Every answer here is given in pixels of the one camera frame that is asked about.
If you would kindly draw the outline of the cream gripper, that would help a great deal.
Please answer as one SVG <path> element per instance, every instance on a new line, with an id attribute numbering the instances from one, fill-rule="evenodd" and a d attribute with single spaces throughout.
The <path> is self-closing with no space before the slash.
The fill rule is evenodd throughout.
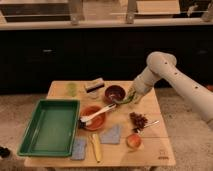
<path id="1" fill-rule="evenodd" d="M 142 92 L 136 91 L 133 87 L 131 87 L 127 93 L 128 100 L 133 104 L 138 104 L 144 94 Z"/>

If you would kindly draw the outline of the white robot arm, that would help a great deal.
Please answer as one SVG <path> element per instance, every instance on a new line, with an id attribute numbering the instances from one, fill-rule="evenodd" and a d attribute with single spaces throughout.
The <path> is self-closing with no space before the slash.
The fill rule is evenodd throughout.
<path id="1" fill-rule="evenodd" d="M 128 94 L 135 103 L 151 91 L 160 79 L 166 80 L 213 130 L 213 92 L 192 80 L 176 68 L 176 57 L 165 52 L 152 52 L 147 66 L 132 82 Z"/>

